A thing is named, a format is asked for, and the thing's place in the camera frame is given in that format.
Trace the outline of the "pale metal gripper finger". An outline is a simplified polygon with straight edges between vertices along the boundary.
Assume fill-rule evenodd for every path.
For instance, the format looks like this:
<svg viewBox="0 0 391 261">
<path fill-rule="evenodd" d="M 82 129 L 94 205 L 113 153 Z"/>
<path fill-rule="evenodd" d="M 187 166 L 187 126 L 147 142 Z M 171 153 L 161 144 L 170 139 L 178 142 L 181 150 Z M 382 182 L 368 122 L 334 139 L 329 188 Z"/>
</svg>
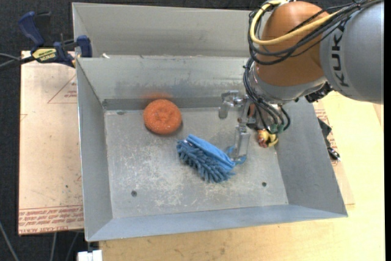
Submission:
<svg viewBox="0 0 391 261">
<path fill-rule="evenodd" d="M 237 163 L 243 163 L 247 157 L 250 133 L 245 123 L 239 122 L 235 128 L 235 143 L 233 159 Z"/>
<path fill-rule="evenodd" d="M 239 107 L 244 104 L 244 97 L 239 94 L 238 90 L 229 90 L 221 94 L 221 105 L 219 107 L 219 118 L 225 119 L 228 116 L 228 111 L 231 108 Z"/>
</svg>

